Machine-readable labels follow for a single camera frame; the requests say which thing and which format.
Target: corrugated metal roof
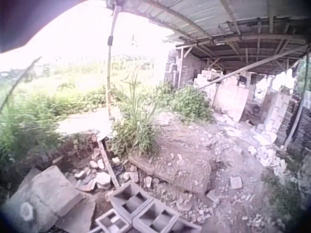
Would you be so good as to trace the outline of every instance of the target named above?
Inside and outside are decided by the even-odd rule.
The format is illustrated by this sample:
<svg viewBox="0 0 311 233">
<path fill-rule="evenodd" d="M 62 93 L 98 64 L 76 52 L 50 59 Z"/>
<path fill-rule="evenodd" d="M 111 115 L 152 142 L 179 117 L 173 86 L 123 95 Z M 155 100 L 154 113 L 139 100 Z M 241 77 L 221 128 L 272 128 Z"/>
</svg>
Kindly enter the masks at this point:
<svg viewBox="0 0 311 233">
<path fill-rule="evenodd" d="M 220 57 L 215 66 L 227 71 L 304 45 L 311 32 L 310 13 L 300 0 L 124 0 L 122 10 L 172 29 L 171 39 L 192 44 L 191 53 L 199 58 L 212 62 Z M 303 54 L 251 71 L 278 73 L 287 58 L 291 65 Z"/>
</svg>

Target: wooden post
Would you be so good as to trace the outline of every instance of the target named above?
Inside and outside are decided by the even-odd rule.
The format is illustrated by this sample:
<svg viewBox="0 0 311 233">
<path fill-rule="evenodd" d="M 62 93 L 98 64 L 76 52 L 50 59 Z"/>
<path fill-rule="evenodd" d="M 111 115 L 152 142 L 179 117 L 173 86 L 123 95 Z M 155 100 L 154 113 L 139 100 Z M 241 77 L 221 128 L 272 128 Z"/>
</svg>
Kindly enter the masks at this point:
<svg viewBox="0 0 311 233">
<path fill-rule="evenodd" d="M 101 150 L 101 154 L 102 154 L 102 157 L 103 157 L 103 161 L 104 161 L 104 163 L 105 163 L 105 165 L 106 165 L 106 168 L 107 168 L 107 170 L 108 170 L 109 175 L 111 176 L 112 183 L 114 184 L 115 188 L 118 189 L 118 188 L 120 187 L 120 185 L 119 185 L 119 182 L 118 182 L 118 180 L 117 180 L 117 178 L 116 178 L 116 175 L 115 175 L 115 173 L 113 172 L 112 167 L 111 167 L 111 165 L 110 165 L 110 163 L 109 163 L 109 160 L 108 160 L 106 151 L 105 151 L 105 149 L 104 149 L 104 145 L 103 145 L 103 143 L 102 143 L 101 140 L 98 140 L 97 142 L 98 142 L 98 145 L 99 145 L 99 149 Z"/>
<path fill-rule="evenodd" d="M 309 69 L 309 52 L 310 50 L 307 50 L 307 58 L 306 58 L 306 74 L 305 74 L 305 83 L 303 85 L 303 90 L 302 90 L 302 97 L 301 97 L 301 101 L 300 101 L 300 105 L 298 108 L 298 112 L 297 112 L 297 116 L 295 118 L 294 124 L 291 128 L 291 131 L 288 135 L 288 137 L 286 138 L 285 142 L 284 142 L 284 150 L 286 150 L 286 148 L 288 147 L 289 142 L 292 140 L 293 134 L 297 128 L 297 125 L 299 123 L 300 117 L 301 117 L 301 113 L 302 113 L 302 109 L 303 109 L 303 103 L 305 100 L 305 92 L 306 92 L 306 88 L 307 88 L 307 84 L 308 84 L 308 69 Z"/>
<path fill-rule="evenodd" d="M 260 60 L 260 61 L 257 61 L 257 62 L 255 62 L 255 63 L 249 64 L 249 65 L 247 65 L 247 66 L 245 66 L 245 67 L 243 67 L 243 68 L 241 68 L 241 69 L 237 69 L 236 71 L 233 71 L 233 72 L 231 72 L 231 73 L 229 73 L 229 74 L 226 74 L 226 75 L 224 75 L 223 77 L 220 77 L 220 78 L 218 78 L 218 79 L 216 79 L 216 80 L 214 80 L 214 81 L 211 81 L 209 84 L 207 84 L 207 85 L 205 85 L 205 86 L 202 86 L 202 87 L 200 87 L 199 89 L 203 89 L 203 88 L 205 88 L 205 87 L 207 87 L 207 86 L 210 86 L 210 85 L 212 85 L 212 84 L 214 84 L 214 83 L 217 83 L 217 82 L 219 82 L 219 81 L 221 81 L 221 80 L 227 79 L 227 78 L 231 77 L 232 75 L 239 74 L 239 73 L 241 73 L 242 71 L 246 71 L 246 70 L 249 70 L 249 69 L 258 67 L 258 66 L 263 65 L 263 64 L 265 64 L 265 63 L 267 63 L 267 62 L 273 61 L 273 60 L 275 60 L 275 59 L 277 59 L 277 58 L 286 56 L 287 54 L 290 54 L 290 53 L 293 53 L 293 52 L 296 52 L 296 51 L 299 51 L 299 50 L 306 49 L 308 46 L 309 46 L 309 45 L 303 45 L 303 46 L 300 46 L 300 47 L 298 47 L 298 48 L 295 48 L 295 49 L 292 49 L 292 50 L 288 50 L 288 51 L 285 51 L 285 52 L 282 52 L 282 53 L 278 53 L 278 54 L 273 55 L 273 56 L 271 56 L 271 57 L 267 57 L 267 58 L 265 58 L 265 59 L 263 59 L 263 60 Z"/>
<path fill-rule="evenodd" d="M 179 64 L 178 87 L 177 88 L 180 87 L 181 71 L 183 67 L 183 58 L 184 58 L 184 48 L 182 48 L 180 51 L 180 64 Z"/>
<path fill-rule="evenodd" d="M 116 6 L 113 11 L 113 18 L 111 24 L 110 36 L 108 37 L 108 59 L 107 59 L 107 89 L 106 89 L 106 105 L 108 110 L 108 117 L 111 117 L 111 85 L 110 85 L 110 67 L 111 67 L 111 47 L 113 42 L 113 32 L 115 30 L 118 14 L 121 11 L 120 6 Z"/>
</svg>

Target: green shrub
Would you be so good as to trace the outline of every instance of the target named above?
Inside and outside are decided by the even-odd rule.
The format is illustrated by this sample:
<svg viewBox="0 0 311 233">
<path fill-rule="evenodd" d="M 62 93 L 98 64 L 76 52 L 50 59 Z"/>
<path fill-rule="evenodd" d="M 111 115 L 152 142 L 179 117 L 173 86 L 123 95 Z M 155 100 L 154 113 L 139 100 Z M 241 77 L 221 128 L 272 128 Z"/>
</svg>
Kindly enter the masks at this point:
<svg viewBox="0 0 311 233">
<path fill-rule="evenodd" d="M 146 106 L 143 94 L 137 92 L 136 78 L 128 82 L 129 94 L 122 89 L 120 110 L 124 118 L 115 122 L 112 126 L 114 138 L 111 150 L 118 156 L 133 146 L 138 146 L 140 153 L 149 153 L 153 149 L 155 140 L 155 128 L 152 124 L 154 116 L 158 113 L 157 103 Z"/>
</svg>

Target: bamboo pole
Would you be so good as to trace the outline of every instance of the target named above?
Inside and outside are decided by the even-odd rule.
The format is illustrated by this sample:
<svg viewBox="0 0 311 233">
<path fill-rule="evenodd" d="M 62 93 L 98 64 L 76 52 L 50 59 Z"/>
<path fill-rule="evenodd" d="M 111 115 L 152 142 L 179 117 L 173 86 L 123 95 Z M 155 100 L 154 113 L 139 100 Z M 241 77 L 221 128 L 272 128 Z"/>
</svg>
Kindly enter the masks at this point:
<svg viewBox="0 0 311 233">
<path fill-rule="evenodd" d="M 303 85 L 303 90 L 302 90 L 302 97 L 301 97 L 301 101 L 300 101 L 300 105 L 298 108 L 298 112 L 297 112 L 297 116 L 295 118 L 294 124 L 291 128 L 291 131 L 288 135 L 288 137 L 286 138 L 285 142 L 284 142 L 284 150 L 286 150 L 286 148 L 288 147 L 288 144 L 290 143 L 290 141 L 292 140 L 293 134 L 297 128 L 297 125 L 299 123 L 300 117 L 301 117 L 301 113 L 302 113 L 302 109 L 303 109 L 303 103 L 305 100 L 305 92 L 307 89 L 307 85 L 308 85 L 308 69 L 309 69 L 309 52 L 310 49 L 308 48 L 307 50 L 307 57 L 306 57 L 306 73 L 305 73 L 305 83 Z"/>
<path fill-rule="evenodd" d="M 25 77 L 25 75 L 28 73 L 29 70 L 31 70 L 33 68 L 33 66 L 41 59 L 42 56 L 38 57 L 37 59 L 33 60 L 33 62 L 31 62 L 31 64 L 24 69 L 18 76 L 16 82 L 13 84 L 12 88 L 10 89 L 9 93 L 6 95 L 3 103 L 1 104 L 0 107 L 0 113 L 2 112 L 4 106 L 6 105 L 6 103 L 8 102 L 11 94 L 13 93 L 13 91 L 15 90 L 15 88 L 17 87 L 17 85 L 19 84 L 19 82 Z"/>
<path fill-rule="evenodd" d="M 300 47 L 298 47 L 298 48 L 295 48 L 295 49 L 292 49 L 292 50 L 288 50 L 288 51 L 285 51 L 285 52 L 282 52 L 282 53 L 278 53 L 278 54 L 273 55 L 273 56 L 271 56 L 271 57 L 267 57 L 267 58 L 265 58 L 265 59 L 263 59 L 263 60 L 260 60 L 260 61 L 257 61 L 257 62 L 255 62 L 255 63 L 249 64 L 249 65 L 247 65 L 247 66 L 245 66 L 245 67 L 242 67 L 242 68 L 240 68 L 240 69 L 237 69 L 236 71 L 233 71 L 233 72 L 231 72 L 231 73 L 229 73 L 229 74 L 226 74 L 226 75 L 222 76 L 222 77 L 219 78 L 219 79 L 216 79 L 216 80 L 214 80 L 214 81 L 211 81 L 209 84 L 207 84 L 207 85 L 205 85 L 205 86 L 202 86 L 202 87 L 200 87 L 199 89 L 203 89 L 203 88 L 205 88 L 205 87 L 207 87 L 207 86 L 210 86 L 210 85 L 212 85 L 212 84 L 214 84 L 214 83 L 217 83 L 217 82 L 219 82 L 219 81 L 221 81 L 221 80 L 227 79 L 227 78 L 231 77 L 232 75 L 236 75 L 236 74 L 239 74 L 239 73 L 241 73 L 241 72 L 243 72 L 243 71 L 246 71 L 246 70 L 249 70 L 249 69 L 252 69 L 252 68 L 261 66 L 261 65 L 263 65 L 263 64 L 265 64 L 265 63 L 267 63 L 267 62 L 270 62 L 270 61 L 273 61 L 273 60 L 275 60 L 275 59 L 277 59 L 277 58 L 286 56 L 287 54 L 290 54 L 290 53 L 293 53 L 293 52 L 296 52 L 296 51 L 299 51 L 299 50 L 306 49 L 308 46 L 309 46 L 309 45 L 303 45 L 303 46 L 300 46 Z"/>
<path fill-rule="evenodd" d="M 120 6 L 116 6 L 113 11 L 113 18 L 111 24 L 110 36 L 108 37 L 108 59 L 107 59 L 107 90 L 106 90 L 106 105 L 108 110 L 108 117 L 111 118 L 111 84 L 110 84 L 110 68 L 111 68 L 111 47 L 113 42 L 113 32 L 115 30 L 118 14 L 121 11 Z"/>
</svg>

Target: wooden plank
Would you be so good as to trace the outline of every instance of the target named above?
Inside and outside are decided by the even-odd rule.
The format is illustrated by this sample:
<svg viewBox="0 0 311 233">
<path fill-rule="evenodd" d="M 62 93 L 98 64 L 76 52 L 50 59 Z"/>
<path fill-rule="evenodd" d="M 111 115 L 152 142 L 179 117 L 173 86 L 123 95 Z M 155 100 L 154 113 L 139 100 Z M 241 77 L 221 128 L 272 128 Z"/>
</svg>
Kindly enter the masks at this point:
<svg viewBox="0 0 311 233">
<path fill-rule="evenodd" d="M 217 83 L 217 82 L 219 82 L 219 81 L 221 81 L 221 80 L 224 80 L 224 79 L 226 79 L 226 78 L 229 78 L 229 77 L 231 77 L 232 75 L 239 74 L 239 73 L 241 73 L 241 72 L 243 72 L 243 71 L 246 71 L 246 70 L 249 70 L 249 69 L 252 69 L 252 68 L 261 66 L 261 65 L 263 65 L 263 64 L 265 64 L 265 63 L 267 63 L 267 62 L 270 62 L 270 61 L 273 61 L 273 60 L 275 60 L 275 59 L 277 59 L 277 58 L 286 56 L 287 54 L 290 54 L 290 53 L 293 53 L 293 52 L 296 52 L 296 51 L 300 51 L 300 50 L 304 50 L 304 49 L 306 49 L 308 46 L 309 46 L 309 45 L 303 45 L 303 46 L 300 46 L 300 47 L 298 47 L 298 48 L 295 48 L 295 49 L 292 49 L 292 50 L 288 50 L 288 51 L 286 51 L 286 52 L 278 53 L 278 54 L 273 55 L 273 56 L 271 56 L 271 57 L 268 57 L 268 58 L 265 58 L 265 59 L 260 60 L 260 61 L 258 61 L 258 62 L 252 63 L 252 64 L 250 64 L 250 65 L 247 65 L 247 66 L 243 67 L 243 68 L 240 68 L 240 69 L 238 69 L 238 70 L 235 70 L 235 71 L 233 71 L 233 72 L 231 72 L 231 73 L 229 73 L 229 74 L 226 74 L 226 75 L 222 76 L 221 78 L 219 78 L 219 79 L 217 79 L 217 80 L 211 81 L 209 84 L 200 87 L 200 89 L 205 88 L 205 87 L 207 87 L 207 86 L 210 86 L 210 85 L 212 85 L 212 84 L 214 84 L 214 83 Z"/>
</svg>

